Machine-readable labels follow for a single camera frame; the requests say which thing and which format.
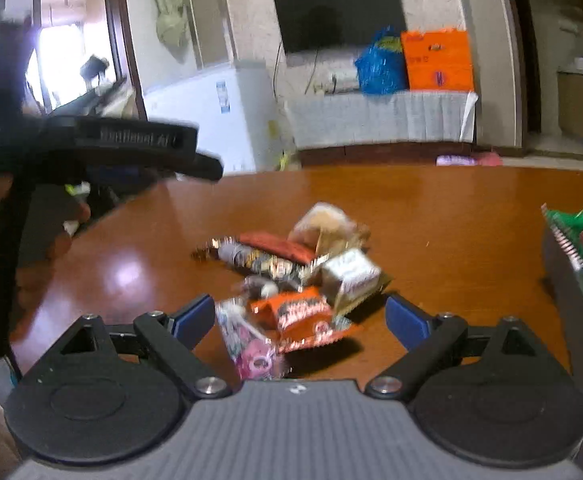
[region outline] black circular cover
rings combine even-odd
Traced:
[[[583,394],[570,381],[546,379],[528,356],[453,367],[431,377],[412,408],[425,433],[461,458],[542,466],[572,456],[583,440]]]
[[[27,376],[9,397],[6,421],[25,453],[65,464],[114,462],[155,445],[180,420],[180,394],[158,370],[74,357]]]

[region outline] hand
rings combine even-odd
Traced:
[[[8,195],[11,184],[12,178],[9,175],[0,176],[0,200]],[[89,216],[89,206],[81,204],[78,218],[67,218],[67,220],[85,222],[89,219]],[[67,254],[71,246],[72,238],[63,231],[47,249],[47,259],[45,261],[16,270],[18,304],[23,310],[30,312],[37,309],[43,302],[47,286],[54,276],[54,262]]]

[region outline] orange box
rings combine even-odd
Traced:
[[[469,36],[455,28],[400,35],[407,65],[471,65]]]
[[[411,64],[407,74],[410,90],[474,90],[472,65]]]

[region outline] pink cartoon character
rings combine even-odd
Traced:
[[[262,339],[252,339],[236,360],[241,380],[266,379],[274,364],[272,346]]]

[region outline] blue gripper pad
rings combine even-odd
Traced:
[[[168,330],[188,349],[192,350],[216,322],[214,298],[203,294],[187,303],[178,312],[170,314]]]
[[[407,351],[417,347],[431,334],[431,316],[400,296],[387,298],[385,323]]]

